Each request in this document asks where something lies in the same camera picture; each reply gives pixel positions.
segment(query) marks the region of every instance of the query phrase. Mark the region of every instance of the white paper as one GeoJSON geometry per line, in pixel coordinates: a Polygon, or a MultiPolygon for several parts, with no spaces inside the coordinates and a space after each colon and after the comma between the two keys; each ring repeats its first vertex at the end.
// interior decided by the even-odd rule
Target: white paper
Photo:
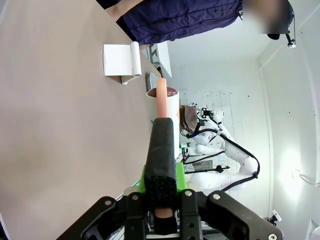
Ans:
{"type": "Polygon", "coordinates": [[[105,76],[141,76],[139,44],[104,44],[103,68],[105,76]]]}

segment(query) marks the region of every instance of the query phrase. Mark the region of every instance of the person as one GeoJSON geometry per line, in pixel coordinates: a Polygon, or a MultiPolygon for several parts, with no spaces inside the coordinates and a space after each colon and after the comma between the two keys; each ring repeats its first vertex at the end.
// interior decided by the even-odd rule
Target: person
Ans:
{"type": "MultiPolygon", "coordinates": [[[[266,23],[277,21],[280,1],[246,0],[266,23]]],[[[97,0],[124,32],[140,45],[174,41],[232,24],[243,0],[97,0]]]]}

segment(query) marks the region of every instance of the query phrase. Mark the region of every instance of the white cup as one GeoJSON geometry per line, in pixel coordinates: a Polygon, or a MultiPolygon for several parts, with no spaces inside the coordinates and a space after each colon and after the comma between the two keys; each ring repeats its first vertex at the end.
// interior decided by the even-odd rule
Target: white cup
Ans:
{"type": "MultiPolygon", "coordinates": [[[[174,88],[167,87],[167,102],[168,102],[168,116],[172,119],[173,122],[173,137],[174,137],[174,158],[177,159],[179,156],[179,92],[174,88]]],[[[147,113],[150,119],[150,122],[158,117],[157,112],[157,101],[156,101],[156,88],[149,90],[146,93],[147,97],[147,113]]]]}

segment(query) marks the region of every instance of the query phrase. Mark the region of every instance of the black cable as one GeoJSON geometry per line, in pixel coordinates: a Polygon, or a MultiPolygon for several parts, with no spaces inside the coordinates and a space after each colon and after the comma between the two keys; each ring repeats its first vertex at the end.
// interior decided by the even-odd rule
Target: black cable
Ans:
{"type": "Polygon", "coordinates": [[[291,41],[291,37],[290,37],[289,33],[286,34],[285,36],[286,36],[286,39],[288,40],[288,45],[291,44],[292,41],[291,41]]]}
{"type": "Polygon", "coordinates": [[[181,159],[181,162],[185,162],[185,161],[187,161],[187,159],[188,158],[190,158],[190,157],[200,157],[200,156],[203,156],[204,154],[202,154],[202,155],[188,155],[185,159],[181,159]]]}
{"type": "MultiPolygon", "coordinates": [[[[226,167],[222,167],[220,169],[229,169],[230,167],[229,166],[226,166],[226,167]]],[[[216,171],[217,169],[216,168],[213,168],[213,169],[205,169],[205,170],[197,170],[197,171],[186,171],[184,174],[197,174],[197,173],[206,173],[206,172],[211,172],[211,171],[216,171]]]]}
{"type": "Polygon", "coordinates": [[[218,136],[218,135],[215,135],[213,138],[211,138],[210,141],[209,141],[209,143],[210,143],[213,139],[215,139],[216,136],[218,136]]]}
{"type": "Polygon", "coordinates": [[[202,161],[202,160],[205,160],[205,159],[209,159],[209,158],[218,156],[218,155],[220,155],[220,154],[223,154],[224,152],[225,152],[225,151],[221,151],[221,152],[218,152],[218,153],[213,154],[213,155],[205,156],[205,157],[200,158],[200,159],[195,160],[195,161],[186,162],[186,160],[190,157],[190,155],[189,155],[189,156],[187,156],[186,159],[183,161],[183,164],[184,164],[184,165],[194,164],[194,163],[200,162],[200,161],[202,161]]]}
{"type": "Polygon", "coordinates": [[[180,130],[180,134],[184,137],[186,137],[186,135],[182,132],[182,130],[180,130]]]}
{"type": "Polygon", "coordinates": [[[292,12],[293,12],[293,31],[294,31],[294,44],[297,45],[297,41],[296,41],[296,16],[295,16],[295,11],[292,8],[292,12]]]}
{"type": "MultiPolygon", "coordinates": [[[[206,128],[206,129],[203,129],[203,130],[198,131],[197,133],[193,133],[192,135],[187,135],[187,138],[188,138],[188,139],[193,138],[193,137],[195,137],[195,136],[197,136],[197,135],[199,135],[199,134],[202,134],[202,133],[204,133],[204,132],[214,132],[214,133],[217,134],[217,133],[218,133],[218,130],[212,129],[212,128],[206,128]]],[[[257,170],[256,170],[256,172],[254,172],[254,173],[252,174],[252,176],[247,177],[247,178],[244,178],[244,179],[241,179],[241,180],[239,180],[239,181],[235,181],[234,183],[231,183],[230,185],[228,185],[228,186],[226,186],[225,188],[223,188],[222,191],[225,192],[225,191],[227,191],[227,190],[229,190],[229,189],[231,189],[231,188],[233,188],[233,187],[235,187],[235,186],[237,186],[237,185],[244,184],[244,183],[249,182],[249,181],[251,181],[251,180],[253,180],[253,179],[257,179],[257,178],[258,178],[258,175],[259,175],[259,173],[260,173],[260,163],[259,163],[258,159],[257,159],[251,152],[249,152],[248,150],[246,150],[245,148],[243,148],[242,146],[240,146],[240,145],[237,144],[236,142],[234,142],[234,141],[230,140],[229,138],[227,138],[227,137],[224,135],[223,132],[220,134],[220,137],[221,137],[222,139],[224,139],[225,141],[231,143],[232,145],[234,145],[235,147],[237,147],[237,148],[240,149],[241,151],[243,151],[245,154],[247,154],[247,155],[250,156],[251,158],[255,159],[256,162],[257,162],[257,164],[258,164],[257,170]]]]}

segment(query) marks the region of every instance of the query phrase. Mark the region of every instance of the ceiling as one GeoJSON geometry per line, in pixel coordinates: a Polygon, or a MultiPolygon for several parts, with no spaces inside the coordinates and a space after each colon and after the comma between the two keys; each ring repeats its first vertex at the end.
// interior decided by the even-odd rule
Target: ceiling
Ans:
{"type": "Polygon", "coordinates": [[[173,67],[201,62],[257,58],[271,41],[253,29],[250,20],[238,18],[225,28],[217,28],[168,42],[173,67]]]}

